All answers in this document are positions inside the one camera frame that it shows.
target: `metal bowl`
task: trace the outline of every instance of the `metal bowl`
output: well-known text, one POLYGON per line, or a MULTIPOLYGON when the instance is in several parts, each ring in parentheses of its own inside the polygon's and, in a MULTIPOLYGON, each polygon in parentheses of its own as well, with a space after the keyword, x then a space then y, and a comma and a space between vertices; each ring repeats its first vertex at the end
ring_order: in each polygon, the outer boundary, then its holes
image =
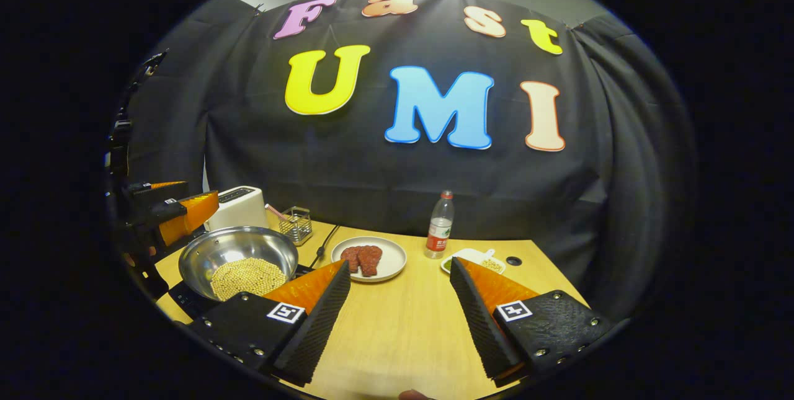
POLYGON ((215 271, 227 262, 247 258, 278 265, 289 281, 298 267, 298 249, 289 238, 267 228, 235 226, 202 234, 182 250, 179 275, 204 298, 221 301, 210 286, 215 271))

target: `raw meat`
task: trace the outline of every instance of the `raw meat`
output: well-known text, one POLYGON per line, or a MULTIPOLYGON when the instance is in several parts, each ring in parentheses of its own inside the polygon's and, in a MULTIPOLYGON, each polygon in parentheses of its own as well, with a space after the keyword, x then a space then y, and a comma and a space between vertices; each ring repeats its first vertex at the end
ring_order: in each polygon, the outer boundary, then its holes
POLYGON ((358 251, 358 262, 361 265, 361 275, 377 276, 378 262, 380 262, 380 256, 382 255, 383 250, 379 247, 361 247, 361 250, 358 251))
POLYGON ((358 253, 362 247, 349 247, 345 248, 345 250, 341 254, 341 259, 347 259, 350 267, 351 273, 356 273, 358 271, 358 253))

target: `white plate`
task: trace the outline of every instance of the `white plate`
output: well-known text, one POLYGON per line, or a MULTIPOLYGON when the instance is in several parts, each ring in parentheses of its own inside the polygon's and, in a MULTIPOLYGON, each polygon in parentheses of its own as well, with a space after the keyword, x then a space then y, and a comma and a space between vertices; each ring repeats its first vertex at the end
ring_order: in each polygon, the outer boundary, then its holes
POLYGON ((499 273, 501 275, 502 273, 504 273, 505 265, 504 265, 504 262, 502 262, 501 260, 493 257, 494 252, 496 252, 496 251, 488 250, 488 252, 482 253, 480 251, 474 250, 473 248, 464 248, 464 249, 462 249, 460 251, 457 251, 457 253, 454 253, 453 255, 449 256, 448 258, 444 259, 440 265, 442 266, 442 270, 444 270, 445 273, 449 274, 449 271, 446 268, 444 268, 444 264, 446 263, 446 261, 450 260, 451 258, 453 258, 455 256, 457 256, 457 257, 459 257, 461 259, 466 259, 466 260, 472 261, 472 262, 474 262, 474 264, 482 264, 482 262, 485 259, 491 259, 492 261, 497 262, 497 264, 502 265, 502 270, 497 271, 497 273, 499 273))
POLYGON ((361 267, 358 271, 350 273, 350 278, 354 281, 360 282, 380 282, 386 279, 394 278, 405 267, 405 262, 408 260, 405 250, 400 245, 395 244, 391 240, 381 239, 380 237, 354 237, 352 239, 342 240, 331 251, 331 262, 337 262, 341 259, 341 254, 346 248, 349 247, 363 247, 365 245, 379 247, 383 250, 383 255, 380 256, 378 262, 378 273, 376 276, 369 276, 365 278, 361 275, 361 267))

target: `small dish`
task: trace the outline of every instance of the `small dish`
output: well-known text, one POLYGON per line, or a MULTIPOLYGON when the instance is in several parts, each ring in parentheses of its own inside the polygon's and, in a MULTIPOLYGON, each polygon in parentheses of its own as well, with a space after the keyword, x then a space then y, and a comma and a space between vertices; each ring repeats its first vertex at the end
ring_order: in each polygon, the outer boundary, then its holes
POLYGON ((474 262, 474 264, 478 264, 478 265, 482 265, 482 263, 484 261, 486 261, 487 259, 491 259, 492 261, 494 261, 497 264, 499 264, 500 267, 502 267, 502 270, 497 271, 497 273, 499 273, 501 275, 502 273, 504 273, 504 269, 506 268, 506 266, 505 266, 504 262, 502 262, 501 260, 493 257, 495 252, 496 251, 494 251, 493 249, 488 250, 488 251, 486 251, 484 253, 484 252, 481 252, 481 251, 474 250, 473 248, 464 248, 464 249, 462 249, 460 251, 457 251, 457 253, 454 253, 453 255, 449 256, 448 258, 444 259, 440 263, 440 266, 442 267, 442 270, 444 270, 444 272, 447 273, 447 275, 448 275, 449 274, 449 270, 447 270, 444 267, 444 264, 446 264, 446 262, 449 261, 450 259, 452 259, 453 257, 466 259, 466 260, 472 261, 472 262, 474 262))

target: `colorful letter cutout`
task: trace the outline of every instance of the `colorful letter cutout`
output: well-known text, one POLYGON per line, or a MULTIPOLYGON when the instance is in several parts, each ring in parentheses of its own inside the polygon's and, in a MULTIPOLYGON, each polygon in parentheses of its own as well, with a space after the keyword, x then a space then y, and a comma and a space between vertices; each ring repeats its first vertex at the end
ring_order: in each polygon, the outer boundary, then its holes
POLYGON ((337 0, 318 0, 302 2, 301 4, 290 7, 290 15, 287 16, 287 21, 284 22, 284 26, 281 27, 279 32, 275 33, 273 38, 280 39, 303 32, 303 30, 306 29, 306 27, 303 26, 304 19, 307 24, 309 22, 314 22, 314 20, 320 16, 323 6, 330 6, 336 1, 337 0))
POLYGON ((314 50, 298 53, 290 58, 290 77, 287 78, 287 89, 284 91, 284 102, 293 112, 300 115, 324 115, 340 109, 350 100, 355 90, 361 57, 369 53, 366 45, 349 45, 340 47, 334 53, 339 58, 339 71, 334 89, 324 95, 311 91, 314 69, 321 58, 326 57, 325 51, 314 50))
POLYGON ((361 10, 366 17, 385 16, 386 14, 407 14, 418 8, 414 0, 369 0, 369 5, 361 10))
POLYGON ((428 140, 436 143, 449 121, 455 118, 455 129, 447 141, 456 148, 488 149, 491 137, 485 132, 488 111, 488 89, 494 80, 482 73, 460 73, 442 97, 426 69, 400 66, 389 75, 397 81, 395 122, 386 130, 392 143, 416 143, 420 132, 414 128, 414 113, 419 115, 428 140))
POLYGON ((556 37, 555 30, 545 26, 544 22, 540 20, 522 20, 521 24, 530 28, 530 37, 541 50, 552 53, 552 55, 562 54, 562 47, 551 42, 551 38, 556 37))
POLYGON ((507 33, 507 30, 499 23, 502 18, 493 11, 479 6, 467 6, 463 8, 463 13, 466 15, 463 22, 473 32, 483 33, 491 37, 504 37, 507 33))
POLYGON ((532 129, 525 138, 527 146, 538 151, 557 152, 565 149, 556 121, 556 101, 560 90, 544 82, 524 81, 521 89, 530 97, 532 129))

